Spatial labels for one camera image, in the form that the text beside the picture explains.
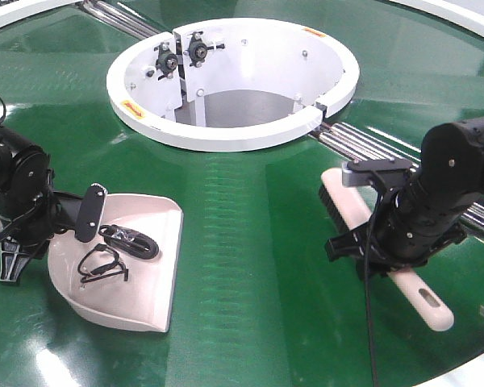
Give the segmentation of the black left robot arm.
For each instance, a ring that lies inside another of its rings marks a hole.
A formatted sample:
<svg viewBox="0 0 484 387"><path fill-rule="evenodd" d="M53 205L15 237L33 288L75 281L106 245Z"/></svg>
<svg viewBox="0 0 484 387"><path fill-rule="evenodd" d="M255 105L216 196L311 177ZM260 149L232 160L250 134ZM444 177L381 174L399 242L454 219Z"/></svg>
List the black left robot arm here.
<svg viewBox="0 0 484 387"><path fill-rule="evenodd" d="M50 155L0 124L0 282L19 283L55 234L76 226L82 197L53 189Z"/></svg>

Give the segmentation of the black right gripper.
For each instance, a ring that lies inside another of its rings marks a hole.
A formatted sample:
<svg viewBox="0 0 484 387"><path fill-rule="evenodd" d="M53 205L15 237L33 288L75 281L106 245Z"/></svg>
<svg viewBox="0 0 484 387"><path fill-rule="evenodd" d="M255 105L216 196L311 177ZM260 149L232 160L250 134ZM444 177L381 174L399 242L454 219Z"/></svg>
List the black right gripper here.
<svg viewBox="0 0 484 387"><path fill-rule="evenodd" d="M370 174L380 194L403 185L413 163L402 158L367 160L361 171ZM387 203L374 226L373 243L368 225L360 225L328 239L330 262L343 256L378 261L390 267L418 267L451 244L466 238L458 219L474 202L474 191L449 173L421 169Z"/></svg>

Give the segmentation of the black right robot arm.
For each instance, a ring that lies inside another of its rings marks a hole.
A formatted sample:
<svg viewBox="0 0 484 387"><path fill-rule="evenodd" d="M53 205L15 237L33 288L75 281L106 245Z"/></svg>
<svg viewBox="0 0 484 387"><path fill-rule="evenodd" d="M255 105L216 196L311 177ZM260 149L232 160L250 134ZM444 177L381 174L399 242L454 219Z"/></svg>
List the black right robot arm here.
<svg viewBox="0 0 484 387"><path fill-rule="evenodd" d="M351 256L380 271L418 267L466 233L458 219L484 195L484 117L427 132L420 165L405 159L350 161L346 187L371 185L378 201L370 220L325 244L328 259Z"/></svg>

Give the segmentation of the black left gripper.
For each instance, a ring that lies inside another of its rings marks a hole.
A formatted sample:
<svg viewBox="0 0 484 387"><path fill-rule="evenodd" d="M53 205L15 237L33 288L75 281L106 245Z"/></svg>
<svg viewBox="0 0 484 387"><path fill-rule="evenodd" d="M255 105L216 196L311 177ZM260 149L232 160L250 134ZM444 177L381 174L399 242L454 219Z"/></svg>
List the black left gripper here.
<svg viewBox="0 0 484 387"><path fill-rule="evenodd" d="M75 229L82 199L73 193L51 190L23 204L0 198L3 226L26 216L14 226L10 238L0 244L0 282L17 285L33 257L32 246L46 242L55 234Z"/></svg>

